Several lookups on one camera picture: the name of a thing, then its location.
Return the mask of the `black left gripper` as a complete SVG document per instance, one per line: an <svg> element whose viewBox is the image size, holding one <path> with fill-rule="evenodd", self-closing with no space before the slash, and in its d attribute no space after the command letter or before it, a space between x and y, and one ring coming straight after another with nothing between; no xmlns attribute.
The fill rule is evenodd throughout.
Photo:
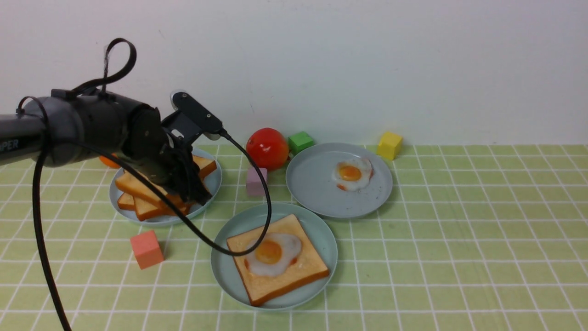
<svg viewBox="0 0 588 331"><path fill-rule="evenodd" d="M183 201L205 205L212 198L193 162L192 148L170 136L154 108L141 107L131 113L122 153L151 183L179 194Z"/></svg>

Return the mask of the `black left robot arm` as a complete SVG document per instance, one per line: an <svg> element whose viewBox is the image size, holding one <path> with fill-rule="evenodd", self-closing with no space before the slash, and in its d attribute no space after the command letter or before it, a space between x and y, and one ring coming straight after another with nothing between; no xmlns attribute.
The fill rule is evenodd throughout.
<svg viewBox="0 0 588 331"><path fill-rule="evenodd" d="M81 96L53 94L1 116L1 164L36 160L46 144L48 167L115 154L153 185L185 202L205 205L212 194L192 162L192 144L222 130L222 122L185 91L171 94L174 113L115 93L92 90Z"/></svg>

